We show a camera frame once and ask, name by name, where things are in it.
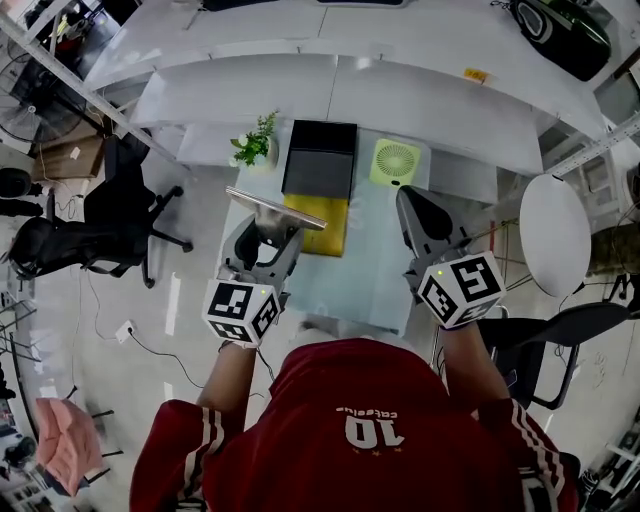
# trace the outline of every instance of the green plant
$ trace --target green plant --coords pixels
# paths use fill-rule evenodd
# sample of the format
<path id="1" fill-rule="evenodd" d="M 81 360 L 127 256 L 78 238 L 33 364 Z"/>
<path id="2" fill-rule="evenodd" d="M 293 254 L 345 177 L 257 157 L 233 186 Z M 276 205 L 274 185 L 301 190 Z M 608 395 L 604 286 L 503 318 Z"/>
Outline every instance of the green plant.
<path id="1" fill-rule="evenodd" d="M 258 128 L 255 132 L 240 134 L 237 139 L 231 139 L 231 144 L 239 151 L 229 158 L 231 167 L 238 167 L 240 162 L 246 165 L 263 165 L 269 153 L 269 137 L 273 135 L 276 114 L 274 110 L 267 117 L 258 116 Z"/>

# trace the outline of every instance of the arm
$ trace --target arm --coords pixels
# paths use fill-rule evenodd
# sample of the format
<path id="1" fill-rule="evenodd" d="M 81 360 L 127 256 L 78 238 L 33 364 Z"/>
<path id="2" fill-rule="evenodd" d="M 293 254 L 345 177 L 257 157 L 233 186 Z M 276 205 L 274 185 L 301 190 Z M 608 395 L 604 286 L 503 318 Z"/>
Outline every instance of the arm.
<path id="1" fill-rule="evenodd" d="M 568 474 L 560 453 L 522 406 L 510 399 L 507 385 L 491 361 L 478 325 L 473 322 L 456 331 L 442 331 L 447 386 L 451 398 L 468 411 L 505 449 L 525 489 L 546 488 L 558 510 L 577 510 L 573 475 Z"/>
<path id="2" fill-rule="evenodd" d="M 233 343 L 224 346 L 196 401 L 196 405 L 222 414 L 227 440 L 244 430 L 255 362 L 255 350 Z"/>
<path id="3" fill-rule="evenodd" d="M 478 324 L 455 331 L 440 331 L 451 398 L 468 411 L 482 404 L 509 398 L 509 390 L 491 361 Z"/>
<path id="4" fill-rule="evenodd" d="M 255 350 L 227 345 L 195 404 L 169 400 L 160 406 L 133 473 L 132 512 L 202 506 L 193 495 L 205 457 L 243 432 L 255 360 Z"/>

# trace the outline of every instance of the white floor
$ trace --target white floor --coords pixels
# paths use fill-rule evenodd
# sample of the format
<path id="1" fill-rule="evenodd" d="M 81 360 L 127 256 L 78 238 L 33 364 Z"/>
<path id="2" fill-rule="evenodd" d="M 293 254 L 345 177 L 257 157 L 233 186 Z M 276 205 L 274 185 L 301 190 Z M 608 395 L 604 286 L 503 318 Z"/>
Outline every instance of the white floor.
<path id="1" fill-rule="evenodd" d="M 79 387 L 74 399 L 81 407 L 92 413 L 115 410 L 103 424 L 105 450 L 122 449 L 125 454 L 107 459 L 112 471 L 76 499 L 77 504 L 92 503 L 101 511 L 127 509 L 136 458 L 159 405 L 170 398 L 195 400 L 199 391 L 174 359 L 152 355 L 131 339 L 121 345 L 113 339 L 115 331 L 132 320 L 140 342 L 155 351 L 178 355 L 189 376 L 199 384 L 205 382 L 219 347 L 219 340 L 200 319 L 200 311 L 207 279 L 215 274 L 229 205 L 224 186 L 234 183 L 235 171 L 203 167 L 187 172 L 151 152 L 144 172 L 147 186 L 157 193 L 165 193 L 173 185 L 184 188 L 184 196 L 172 201 L 156 228 L 192 240 L 195 250 L 183 254 L 176 246 L 154 241 L 151 272 L 157 284 L 152 290 L 144 286 L 138 269 L 131 269 L 119 280 L 89 276 L 78 268 L 39 278 L 35 292 L 38 312 L 28 334 L 35 343 L 33 354 L 43 363 L 21 364 L 30 398 L 65 396 L 71 390 L 73 376 Z M 69 193 L 64 187 L 56 188 L 64 205 Z M 509 257 L 522 260 L 517 227 L 511 227 L 509 233 Z M 504 233 L 496 234 L 496 254 L 503 254 L 503 237 Z M 489 237 L 478 246 L 488 243 Z M 523 266 L 509 263 L 507 283 L 525 273 Z M 168 334 L 172 323 L 172 316 L 167 315 L 169 296 L 176 282 L 179 300 L 175 329 Z M 603 288 L 588 286 L 563 307 L 600 300 Z M 505 304 L 511 316 L 549 318 L 557 313 L 560 301 L 529 283 L 511 292 Z M 286 342 L 301 318 L 301 313 L 287 310 L 263 344 L 263 354 L 276 373 Z M 424 306 L 412 312 L 407 332 L 409 341 L 429 358 L 433 328 Z M 634 323 L 627 322 L 584 345 L 565 405 L 553 415 L 537 406 L 530 409 L 558 446 L 576 454 L 585 466 L 599 460 L 607 441 L 619 439 L 640 403 L 640 343 L 635 339 L 640 333 L 634 334 Z M 563 371 L 563 363 L 549 349 L 539 383 L 540 396 L 553 395 Z M 266 396 L 269 383 L 265 367 L 258 362 L 252 391 Z M 262 407 L 260 396 L 250 399 L 248 424 L 257 420 Z"/>

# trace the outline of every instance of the white pot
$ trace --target white pot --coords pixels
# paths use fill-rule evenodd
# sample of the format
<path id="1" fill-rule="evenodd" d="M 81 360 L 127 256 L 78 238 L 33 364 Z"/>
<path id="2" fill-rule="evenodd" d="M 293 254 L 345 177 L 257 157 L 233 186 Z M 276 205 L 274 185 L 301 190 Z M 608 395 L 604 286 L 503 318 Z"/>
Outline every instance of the white pot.
<path id="1" fill-rule="evenodd" d="M 275 171 L 278 165 L 278 154 L 278 141 L 275 137 L 269 137 L 269 151 L 267 152 L 265 163 L 263 165 L 247 165 L 246 168 L 255 172 Z"/>

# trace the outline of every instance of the potted plant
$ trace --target potted plant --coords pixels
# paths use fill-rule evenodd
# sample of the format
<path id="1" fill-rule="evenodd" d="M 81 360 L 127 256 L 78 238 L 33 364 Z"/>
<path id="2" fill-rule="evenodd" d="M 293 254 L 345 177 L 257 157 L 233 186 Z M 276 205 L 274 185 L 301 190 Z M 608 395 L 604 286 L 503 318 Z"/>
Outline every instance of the potted plant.
<path id="1" fill-rule="evenodd" d="M 238 148 L 229 158 L 231 167 L 246 166 L 250 170 L 273 171 L 278 163 L 278 142 L 273 132 L 277 110 L 267 117 L 258 116 L 258 129 L 242 133 L 231 144 Z"/>

